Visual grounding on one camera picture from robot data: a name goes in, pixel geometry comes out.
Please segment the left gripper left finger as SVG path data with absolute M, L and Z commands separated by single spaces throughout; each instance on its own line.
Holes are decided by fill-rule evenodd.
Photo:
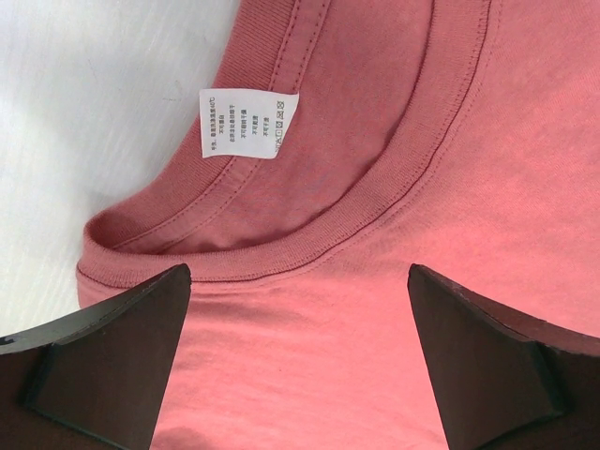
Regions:
M 147 449 L 190 298 L 176 265 L 1 339 L 4 449 Z

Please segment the pink t shirt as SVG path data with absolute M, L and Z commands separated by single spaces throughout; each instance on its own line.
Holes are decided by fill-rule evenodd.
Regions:
M 443 449 L 413 263 L 599 331 L 595 1 L 245 1 L 218 89 L 296 94 L 271 160 L 202 155 L 83 232 L 88 307 L 185 263 L 155 449 Z

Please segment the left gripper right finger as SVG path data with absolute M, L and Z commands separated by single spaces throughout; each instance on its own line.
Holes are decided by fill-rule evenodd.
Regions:
M 414 264 L 412 315 L 447 445 L 596 449 L 599 340 Z

